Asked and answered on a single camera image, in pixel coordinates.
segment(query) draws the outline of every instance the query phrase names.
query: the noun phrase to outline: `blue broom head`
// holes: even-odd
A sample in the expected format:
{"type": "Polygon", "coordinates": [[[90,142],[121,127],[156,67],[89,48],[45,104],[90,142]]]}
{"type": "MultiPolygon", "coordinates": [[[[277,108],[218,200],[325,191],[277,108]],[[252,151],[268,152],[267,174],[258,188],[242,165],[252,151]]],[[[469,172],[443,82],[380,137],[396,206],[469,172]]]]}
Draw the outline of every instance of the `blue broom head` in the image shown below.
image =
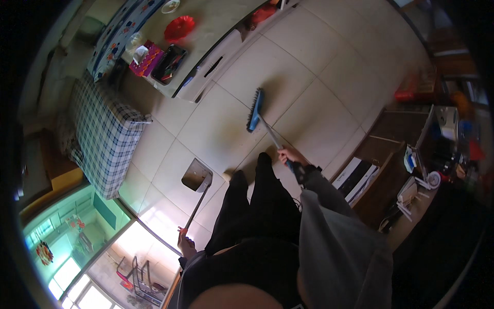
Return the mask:
{"type": "Polygon", "coordinates": [[[259,113],[261,112],[262,102],[264,101],[264,90],[262,88],[257,88],[254,97],[254,103],[250,109],[250,114],[247,122],[247,131],[252,133],[255,130],[255,126],[259,122],[259,113]]]}

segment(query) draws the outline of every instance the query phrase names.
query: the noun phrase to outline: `dustpan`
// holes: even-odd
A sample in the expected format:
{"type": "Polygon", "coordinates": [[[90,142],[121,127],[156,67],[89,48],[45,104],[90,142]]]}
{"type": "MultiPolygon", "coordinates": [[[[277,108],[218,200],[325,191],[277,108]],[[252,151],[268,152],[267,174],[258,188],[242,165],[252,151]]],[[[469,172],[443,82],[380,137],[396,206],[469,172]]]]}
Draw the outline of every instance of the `dustpan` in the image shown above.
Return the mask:
{"type": "Polygon", "coordinates": [[[192,220],[194,219],[194,216],[196,215],[196,212],[199,209],[199,206],[201,205],[204,196],[209,190],[209,187],[211,187],[212,181],[213,181],[213,172],[209,168],[207,168],[204,164],[199,162],[199,160],[194,158],[189,168],[185,172],[184,176],[182,177],[182,183],[188,188],[194,190],[195,192],[198,193],[202,192],[202,195],[201,198],[199,199],[199,202],[197,202],[194,211],[190,215],[187,224],[180,231],[180,233],[187,234],[189,226],[192,223],[192,220]]]}

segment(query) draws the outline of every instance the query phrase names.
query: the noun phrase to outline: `person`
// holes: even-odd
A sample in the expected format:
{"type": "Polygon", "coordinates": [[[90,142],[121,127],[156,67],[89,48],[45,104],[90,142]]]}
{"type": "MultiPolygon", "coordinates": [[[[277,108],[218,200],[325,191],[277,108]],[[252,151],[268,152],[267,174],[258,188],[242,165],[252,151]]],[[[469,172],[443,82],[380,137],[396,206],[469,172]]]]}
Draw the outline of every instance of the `person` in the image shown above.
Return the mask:
{"type": "Polygon", "coordinates": [[[279,159],[306,171],[302,212],[266,153],[259,154],[250,204],[233,174],[205,249],[179,234],[182,274],[168,303],[179,309],[390,308],[392,255],[343,196],[296,149],[279,159]]]}

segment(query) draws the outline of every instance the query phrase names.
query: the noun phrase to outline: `window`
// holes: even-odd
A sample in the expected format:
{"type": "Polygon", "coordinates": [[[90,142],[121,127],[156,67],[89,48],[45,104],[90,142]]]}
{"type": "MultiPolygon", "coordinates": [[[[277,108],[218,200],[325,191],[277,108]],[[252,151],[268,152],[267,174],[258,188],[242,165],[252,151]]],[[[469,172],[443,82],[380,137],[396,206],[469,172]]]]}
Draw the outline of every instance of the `window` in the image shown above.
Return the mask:
{"type": "Polygon", "coordinates": [[[26,245],[28,249],[31,250],[37,243],[40,242],[43,236],[46,236],[53,232],[55,228],[51,224],[50,219],[47,219],[45,222],[41,223],[35,230],[26,237],[26,245]]]}
{"type": "Polygon", "coordinates": [[[76,264],[73,258],[68,258],[65,263],[53,276],[53,279],[48,283],[48,289],[52,292],[56,299],[62,296],[63,292],[69,287],[69,284],[74,280],[81,268],[76,264]]]}
{"type": "Polygon", "coordinates": [[[62,302],[63,309],[122,309],[84,274],[62,302]]]}

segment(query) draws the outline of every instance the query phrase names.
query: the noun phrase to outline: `tile floor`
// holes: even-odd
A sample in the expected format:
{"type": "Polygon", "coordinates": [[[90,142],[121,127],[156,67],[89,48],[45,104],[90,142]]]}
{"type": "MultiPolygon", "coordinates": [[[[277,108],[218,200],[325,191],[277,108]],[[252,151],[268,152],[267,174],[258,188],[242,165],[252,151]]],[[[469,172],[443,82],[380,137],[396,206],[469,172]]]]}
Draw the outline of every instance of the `tile floor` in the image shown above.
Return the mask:
{"type": "MultiPolygon", "coordinates": [[[[199,104],[165,98],[127,74],[124,95],[154,122],[139,141],[120,194],[156,234],[176,245],[176,227],[201,195],[180,180],[198,158],[215,172],[189,232],[202,249],[228,188],[221,173],[243,169],[252,180],[257,155],[273,147],[264,128],[245,130],[257,87],[266,92],[266,121],[331,177],[405,74],[428,63],[420,41],[387,1],[303,0],[215,76],[199,104]]],[[[290,171],[280,162],[273,168],[298,198],[290,171]]]]}

